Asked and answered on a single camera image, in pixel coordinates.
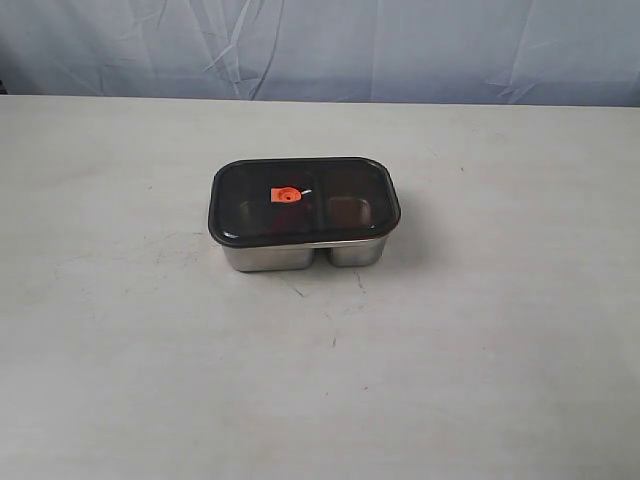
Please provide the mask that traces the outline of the dark transparent lunchbox lid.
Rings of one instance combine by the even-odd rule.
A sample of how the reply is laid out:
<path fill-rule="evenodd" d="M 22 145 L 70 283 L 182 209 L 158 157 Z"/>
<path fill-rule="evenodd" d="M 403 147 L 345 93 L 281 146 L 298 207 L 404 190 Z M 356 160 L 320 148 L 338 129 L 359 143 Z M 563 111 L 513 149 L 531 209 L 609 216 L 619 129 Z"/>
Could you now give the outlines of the dark transparent lunchbox lid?
<path fill-rule="evenodd" d="M 232 249 L 381 238 L 401 209 L 384 165 L 364 157 L 239 160 L 211 188 L 208 230 Z"/>

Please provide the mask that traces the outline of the yellow cheese wedge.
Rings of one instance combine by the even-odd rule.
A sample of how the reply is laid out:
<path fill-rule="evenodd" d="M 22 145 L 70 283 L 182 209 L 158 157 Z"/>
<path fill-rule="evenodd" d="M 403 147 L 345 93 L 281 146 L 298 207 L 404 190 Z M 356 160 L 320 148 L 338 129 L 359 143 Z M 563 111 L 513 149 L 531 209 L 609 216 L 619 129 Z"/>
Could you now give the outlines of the yellow cheese wedge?
<path fill-rule="evenodd" d="M 371 228 L 372 209 L 366 199 L 334 196 L 328 199 L 327 222 L 335 229 Z"/>

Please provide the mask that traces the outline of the red sausage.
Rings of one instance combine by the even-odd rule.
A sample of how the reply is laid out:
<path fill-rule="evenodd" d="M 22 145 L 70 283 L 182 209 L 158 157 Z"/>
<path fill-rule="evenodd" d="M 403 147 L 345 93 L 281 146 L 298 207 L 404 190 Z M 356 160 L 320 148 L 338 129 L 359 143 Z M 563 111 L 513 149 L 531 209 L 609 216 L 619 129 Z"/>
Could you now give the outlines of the red sausage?
<path fill-rule="evenodd" d="M 268 232 L 272 235 L 300 235 L 313 229 L 313 207 L 306 201 L 274 203 Z"/>

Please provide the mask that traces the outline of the stainless steel lunchbox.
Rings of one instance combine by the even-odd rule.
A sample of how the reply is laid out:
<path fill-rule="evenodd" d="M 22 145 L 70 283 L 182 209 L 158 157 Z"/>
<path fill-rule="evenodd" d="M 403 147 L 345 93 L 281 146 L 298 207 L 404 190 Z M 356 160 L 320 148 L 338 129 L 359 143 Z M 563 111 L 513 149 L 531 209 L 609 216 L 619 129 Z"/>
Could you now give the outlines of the stainless steel lunchbox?
<path fill-rule="evenodd" d="M 376 263 L 383 254 L 388 235 L 364 240 L 312 242 L 270 247 L 222 246 L 229 265 L 244 273 L 302 270 L 309 268 L 318 252 L 324 252 L 335 267 L 356 268 Z"/>

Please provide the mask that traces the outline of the white backdrop cloth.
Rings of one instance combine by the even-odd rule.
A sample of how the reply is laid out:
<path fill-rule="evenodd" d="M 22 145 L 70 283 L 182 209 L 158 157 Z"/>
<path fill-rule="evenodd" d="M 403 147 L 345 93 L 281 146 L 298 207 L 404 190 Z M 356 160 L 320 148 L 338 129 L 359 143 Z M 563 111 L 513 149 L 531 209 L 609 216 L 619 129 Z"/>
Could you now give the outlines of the white backdrop cloth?
<path fill-rule="evenodd" d="M 5 1 L 11 94 L 637 106 L 635 1 Z"/>

